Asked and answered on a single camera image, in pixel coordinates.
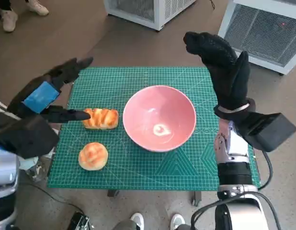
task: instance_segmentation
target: grid lines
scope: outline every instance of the grid lines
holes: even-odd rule
[[[149,152],[126,134],[122,115],[125,104],[137,91],[151,85],[169,85],[185,93],[196,109],[196,129],[180,148],[167,153]],[[48,187],[200,190],[218,187],[213,142],[218,130],[214,115],[216,96],[206,68],[193,67],[109,67],[88,68],[80,73],[69,109],[111,108],[119,112],[119,125],[113,130],[87,130],[82,122],[63,124],[60,141],[48,179]],[[102,143],[109,152],[100,171],[86,171],[78,164],[78,154],[89,142]],[[253,150],[250,161],[253,181],[259,174]]]

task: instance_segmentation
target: blue patch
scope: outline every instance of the blue patch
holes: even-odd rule
[[[23,104],[32,111],[39,114],[46,109],[57,97],[56,91],[48,82],[44,81],[36,90],[34,90],[24,101]]]

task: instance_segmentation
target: robotic arm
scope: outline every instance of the robotic arm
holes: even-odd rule
[[[64,64],[30,81],[9,106],[0,103],[0,230],[11,229],[16,218],[16,190],[19,161],[48,154],[58,136],[50,123],[89,119],[83,111],[50,105],[61,93],[61,87],[73,82],[92,58]]]
[[[296,127],[279,114],[263,115],[255,112],[255,102],[247,95],[250,67],[248,54],[237,58],[229,43],[217,35],[187,32],[183,38],[186,50],[199,55],[208,68],[218,105],[214,108],[220,118],[214,141],[219,187],[215,203],[196,211],[191,229],[210,207],[216,207],[216,230],[268,230],[257,196],[264,198],[277,216],[270,201],[252,184],[248,144],[266,152],[276,149],[294,132]]]

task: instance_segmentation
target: bread roll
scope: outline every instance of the bread roll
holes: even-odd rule
[[[85,170],[100,170],[108,161],[108,151],[105,146],[92,142],[84,146],[79,153],[79,165]]]
[[[119,115],[114,109],[84,109],[91,115],[88,120],[82,121],[84,127],[90,129],[111,129],[118,126]]]

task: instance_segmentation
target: vent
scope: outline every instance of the vent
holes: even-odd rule
[[[112,10],[121,10],[154,22],[153,0],[110,0]]]
[[[165,0],[165,19],[179,13],[194,0]]]
[[[225,39],[238,50],[284,67],[296,54],[296,19],[237,4]]]

